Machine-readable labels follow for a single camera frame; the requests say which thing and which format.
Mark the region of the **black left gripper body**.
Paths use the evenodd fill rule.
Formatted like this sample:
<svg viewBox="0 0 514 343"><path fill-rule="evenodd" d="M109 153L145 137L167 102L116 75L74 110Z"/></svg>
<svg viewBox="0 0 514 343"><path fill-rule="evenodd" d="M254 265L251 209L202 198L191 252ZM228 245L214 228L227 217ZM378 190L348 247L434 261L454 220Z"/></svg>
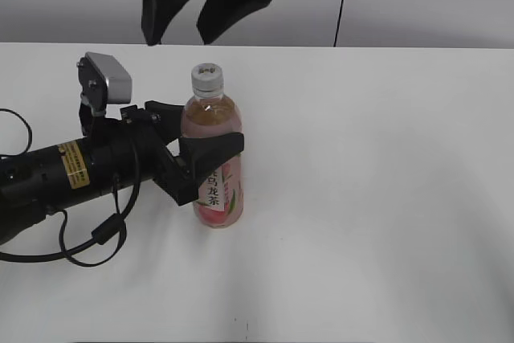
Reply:
<svg viewBox="0 0 514 343"><path fill-rule="evenodd" d="M159 137L152 116L136 105L120 110L119 120L93 116L80 105L84 138L79 140L89 185L78 189L78 201L86 202L151 180L179 206L198 199L198 190L185 162L168 150Z"/></svg>

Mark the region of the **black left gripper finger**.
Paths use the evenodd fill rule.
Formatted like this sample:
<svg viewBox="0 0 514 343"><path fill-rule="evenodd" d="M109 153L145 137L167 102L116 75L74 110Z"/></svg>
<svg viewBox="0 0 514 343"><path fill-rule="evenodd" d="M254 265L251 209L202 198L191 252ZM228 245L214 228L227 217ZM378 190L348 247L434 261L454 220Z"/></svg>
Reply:
<svg viewBox="0 0 514 343"><path fill-rule="evenodd" d="M214 171L244 150L244 135L226 133L216 137L180 137L179 150L187 173L199 190Z"/></svg>
<svg viewBox="0 0 514 343"><path fill-rule="evenodd" d="M184 105L165 104L154 100L145 102L145 110L152 116L157 134L165 144L181 136L184 107Z"/></svg>

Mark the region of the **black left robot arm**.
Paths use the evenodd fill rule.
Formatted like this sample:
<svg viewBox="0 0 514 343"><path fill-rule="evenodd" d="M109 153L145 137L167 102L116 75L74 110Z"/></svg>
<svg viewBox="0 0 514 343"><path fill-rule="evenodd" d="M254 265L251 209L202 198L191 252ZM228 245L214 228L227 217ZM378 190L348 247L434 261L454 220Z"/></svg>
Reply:
<svg viewBox="0 0 514 343"><path fill-rule="evenodd" d="M1 241L58 210L154 181L179 206L198 199L200 185L244 149L238 132L182 136L183 106L148 101L95 117L84 137L1 161Z"/></svg>

